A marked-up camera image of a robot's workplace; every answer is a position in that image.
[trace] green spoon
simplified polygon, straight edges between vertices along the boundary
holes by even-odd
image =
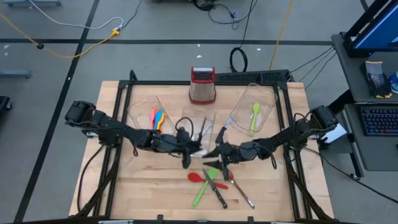
[[[260,113],[260,110],[261,110],[261,105],[259,103],[254,103],[253,104],[253,119],[251,121],[250,134],[253,134],[254,128],[256,127],[256,117],[257,117],[257,114]]]
[[[216,169],[210,169],[209,172],[208,172],[208,175],[209,175],[210,179],[213,180],[216,177],[216,175],[217,175],[217,170]],[[208,183],[209,182],[206,181],[203,184],[203,187],[201,188],[199,194],[197,195],[197,197],[193,201],[192,208],[195,208],[199,204],[200,198],[203,195],[203,193],[205,192]]]

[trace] keyboard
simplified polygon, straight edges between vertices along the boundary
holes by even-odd
[[[398,136],[398,106],[361,106],[367,136]]]

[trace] white cable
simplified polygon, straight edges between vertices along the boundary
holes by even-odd
[[[105,22],[102,26],[100,26],[100,27],[95,27],[95,28],[87,27],[87,26],[84,26],[84,25],[66,24],[66,23],[58,22],[58,21],[56,21],[55,19],[52,19],[49,15],[47,15],[47,14],[46,14],[45,12],[43,12],[39,7],[37,7],[36,4],[34,4],[32,0],[29,0],[29,1],[30,1],[30,3],[32,3],[32,5],[33,5],[37,10],[39,10],[43,15],[45,15],[45,16],[46,16],[47,18],[49,18],[51,21],[53,21],[53,22],[55,22],[55,23],[57,23],[57,24],[60,24],[60,25],[64,25],[64,26],[83,27],[83,28],[87,28],[87,29],[96,30],[96,29],[101,29],[102,27],[104,27],[106,24],[110,23],[110,22],[111,22],[112,20],[114,20],[114,19],[120,19],[120,20],[122,21],[122,23],[121,23],[119,26],[117,26],[117,27],[115,28],[116,30],[119,30],[119,29],[122,28],[123,23],[124,23],[124,20],[123,20],[122,18],[120,18],[120,17],[114,17],[114,18],[108,20],[107,22]]]

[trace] black desk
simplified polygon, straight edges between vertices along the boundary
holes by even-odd
[[[342,112],[352,152],[351,160],[354,174],[363,177],[359,157],[366,170],[397,171],[398,170],[398,138],[365,136],[359,120],[358,105],[354,103],[398,103],[398,94],[388,99],[377,99],[370,95],[368,84],[359,67],[367,60],[383,61],[383,71],[389,76],[398,70],[398,52],[376,52],[369,58],[349,58],[343,47],[341,34],[331,37],[341,67],[344,71],[349,90],[329,105],[334,114]]]
[[[349,58],[343,47],[344,39],[341,34],[331,37],[341,67],[347,79],[349,90],[330,104],[330,109],[337,113],[350,103],[398,103],[398,94],[388,99],[377,99],[370,95],[368,84],[359,67],[367,60],[383,61],[383,71],[389,76],[398,70],[398,52],[376,52],[369,58]]]

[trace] clear plastic bin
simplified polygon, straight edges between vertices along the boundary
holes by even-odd
[[[259,132],[262,129],[262,125],[266,121],[269,112],[277,101],[277,95],[266,88],[250,83],[243,93],[238,104],[231,112],[231,118],[233,120],[232,126],[249,136]],[[259,104],[259,112],[256,116],[254,123],[254,129],[251,130],[252,119],[254,117],[253,106],[255,103]]]
[[[128,113],[134,123],[134,128],[152,129],[150,112],[155,108],[160,108],[165,113],[164,120],[160,126],[162,134],[174,134],[175,127],[167,115],[166,110],[164,110],[162,104],[155,95],[147,96],[146,99],[129,106]]]
[[[202,157],[207,154],[210,150],[211,136],[213,135],[214,120],[216,118],[216,113],[213,110],[208,110],[204,108],[197,108],[194,106],[186,106],[182,110],[182,117],[188,117],[193,123],[193,136],[192,140],[198,139],[198,134],[201,130],[203,120],[206,118],[205,125],[203,127],[201,146],[202,150],[192,154],[192,157]],[[189,133],[191,132],[191,123],[188,120],[181,121],[181,125]]]

